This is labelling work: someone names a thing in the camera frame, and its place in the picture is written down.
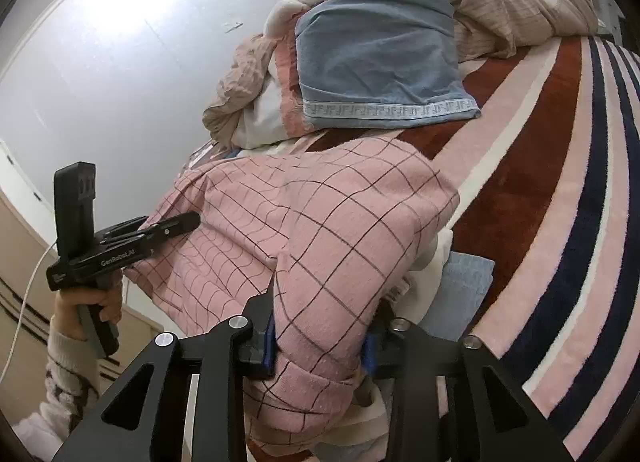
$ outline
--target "sleeve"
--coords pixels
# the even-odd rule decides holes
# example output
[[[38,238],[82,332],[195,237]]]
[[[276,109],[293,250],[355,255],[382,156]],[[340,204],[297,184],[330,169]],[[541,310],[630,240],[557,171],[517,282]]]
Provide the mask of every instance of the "sleeve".
[[[98,399],[98,366],[87,342],[70,339],[52,327],[47,350],[47,400],[39,413],[14,426],[27,450],[45,462]]]

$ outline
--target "silver screw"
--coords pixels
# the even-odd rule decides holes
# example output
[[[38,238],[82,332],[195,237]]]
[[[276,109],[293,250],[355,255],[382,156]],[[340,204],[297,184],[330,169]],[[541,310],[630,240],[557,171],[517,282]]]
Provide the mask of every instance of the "silver screw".
[[[391,321],[391,330],[396,332],[406,332],[409,330],[410,323],[403,317],[397,317]]]
[[[168,347],[174,342],[174,335],[168,332],[162,332],[156,336],[156,345],[159,347]]]
[[[249,320],[244,316],[234,316],[229,320],[229,327],[231,328],[244,328]]]
[[[482,346],[482,340],[476,336],[466,336],[462,340],[462,345],[469,350],[478,350]]]

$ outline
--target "bedding pile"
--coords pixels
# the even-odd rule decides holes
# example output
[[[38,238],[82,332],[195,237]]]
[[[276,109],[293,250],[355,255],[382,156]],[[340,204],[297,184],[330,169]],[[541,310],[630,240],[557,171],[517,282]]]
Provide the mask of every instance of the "bedding pile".
[[[402,0],[280,0],[264,33],[240,45],[204,112],[212,138],[229,150],[253,149],[326,127],[407,127],[471,118],[478,113],[455,77],[454,52],[458,62],[478,56],[508,58],[521,46],[553,36],[594,34],[598,27],[588,0],[420,1],[425,26],[425,20],[443,11],[441,2],[453,10],[412,39],[408,32],[392,33],[391,38],[383,33],[399,28],[401,17],[362,22],[363,34],[343,31],[343,20],[370,20],[383,3],[406,18]],[[321,37],[308,38],[318,26]],[[429,45],[434,38],[439,42]],[[309,42],[321,44],[324,54],[316,54],[317,46]],[[355,55],[345,53],[345,44]],[[430,70],[424,64],[451,76],[452,88],[423,76]],[[382,71],[374,80],[384,84],[375,92],[363,86],[372,70]],[[347,79],[348,87],[327,84],[336,75]],[[424,80],[421,90],[415,89],[417,78]],[[465,104],[447,107],[439,103],[443,99]]]
[[[126,274],[187,335],[241,314],[273,276],[276,376],[245,381],[246,432],[273,453],[297,452],[349,408],[380,298],[457,203],[428,160],[388,136],[207,163],[147,222],[195,210],[200,226]]]

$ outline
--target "human hand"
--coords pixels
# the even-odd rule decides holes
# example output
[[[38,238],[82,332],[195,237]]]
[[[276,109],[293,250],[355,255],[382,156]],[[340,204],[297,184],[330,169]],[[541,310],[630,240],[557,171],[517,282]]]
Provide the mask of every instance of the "human hand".
[[[108,290],[73,287],[57,291],[51,326],[63,336],[86,341],[86,334],[82,329],[76,306],[95,303],[102,307],[100,311],[102,321],[111,321],[114,325],[120,321],[122,318],[121,271],[111,273],[111,286]]]

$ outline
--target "black handle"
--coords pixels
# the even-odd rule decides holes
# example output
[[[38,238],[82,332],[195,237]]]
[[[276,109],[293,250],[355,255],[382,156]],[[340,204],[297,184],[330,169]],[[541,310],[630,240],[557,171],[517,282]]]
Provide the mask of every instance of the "black handle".
[[[246,462],[238,347],[251,320],[235,316],[207,334],[193,421],[193,462]]]
[[[78,317],[87,341],[98,359],[116,353],[120,347],[118,328],[109,321],[100,321],[100,305],[78,305]]]
[[[391,322],[402,340],[385,462],[440,460],[440,415],[436,376],[460,371],[458,345],[427,335],[405,319]]]

